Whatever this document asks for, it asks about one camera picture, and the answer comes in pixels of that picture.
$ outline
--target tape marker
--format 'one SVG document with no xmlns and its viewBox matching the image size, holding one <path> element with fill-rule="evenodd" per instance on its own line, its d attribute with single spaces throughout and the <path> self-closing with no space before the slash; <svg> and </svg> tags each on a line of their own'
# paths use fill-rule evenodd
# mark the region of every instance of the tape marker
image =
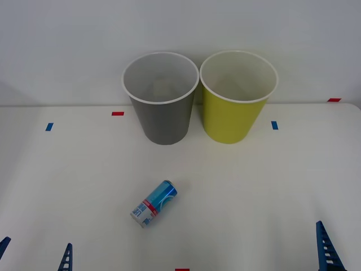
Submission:
<svg viewBox="0 0 361 271">
<path fill-rule="evenodd" d="M 112 116 L 124 116 L 124 112 L 112 112 Z"/>
<path fill-rule="evenodd" d="M 328 100 L 328 102 L 334 102 L 334 103 L 338 103 L 341 100 L 341 98 L 330 98 Z"/>
<path fill-rule="evenodd" d="M 54 123 L 48 123 L 45 131 L 50 132 L 53 125 Z"/>
<path fill-rule="evenodd" d="M 277 121 L 271 121 L 271 124 L 272 124 L 272 128 L 273 130 L 278 130 L 278 125 L 277 125 Z"/>
</svg>

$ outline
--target red tape marker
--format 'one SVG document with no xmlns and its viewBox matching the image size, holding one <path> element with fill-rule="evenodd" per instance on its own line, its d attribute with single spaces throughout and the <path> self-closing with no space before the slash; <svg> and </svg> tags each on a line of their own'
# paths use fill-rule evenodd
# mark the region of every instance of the red tape marker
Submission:
<svg viewBox="0 0 361 271">
<path fill-rule="evenodd" d="M 112 112 L 112 116 L 124 116 L 124 112 Z"/>
<path fill-rule="evenodd" d="M 339 102 L 341 100 L 341 98 L 330 98 L 329 100 L 328 100 L 328 102 L 335 102 L 335 103 L 337 103 L 337 102 Z"/>
</svg>

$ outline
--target yellow cup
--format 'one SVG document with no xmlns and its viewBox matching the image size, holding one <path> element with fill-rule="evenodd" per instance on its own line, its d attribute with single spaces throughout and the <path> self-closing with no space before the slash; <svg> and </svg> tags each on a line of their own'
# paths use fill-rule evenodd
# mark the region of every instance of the yellow cup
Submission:
<svg viewBox="0 0 361 271">
<path fill-rule="evenodd" d="M 247 135 L 278 85 L 272 64 L 246 51 L 222 51 L 208 57 L 200 78 L 204 129 L 213 140 L 228 144 Z"/>
</svg>

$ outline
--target blue tape marker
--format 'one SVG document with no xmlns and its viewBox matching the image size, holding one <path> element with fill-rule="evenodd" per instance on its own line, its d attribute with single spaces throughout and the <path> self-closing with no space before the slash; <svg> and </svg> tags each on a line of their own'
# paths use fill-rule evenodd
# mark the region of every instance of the blue tape marker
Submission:
<svg viewBox="0 0 361 271">
<path fill-rule="evenodd" d="M 271 121 L 273 130 L 278 130 L 277 121 Z"/>
<path fill-rule="evenodd" d="M 48 123 L 45 131 L 50 132 L 54 123 Z"/>
</svg>

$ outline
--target white wall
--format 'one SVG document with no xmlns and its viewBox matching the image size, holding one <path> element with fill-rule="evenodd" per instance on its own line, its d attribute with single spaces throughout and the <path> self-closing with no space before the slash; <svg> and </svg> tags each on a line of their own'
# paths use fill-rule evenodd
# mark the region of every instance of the white wall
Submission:
<svg viewBox="0 0 361 271">
<path fill-rule="evenodd" d="M 360 0 L 0 0 L 0 105 L 128 104 L 120 74 L 169 50 L 274 64 L 270 102 L 361 105 Z"/>
</svg>

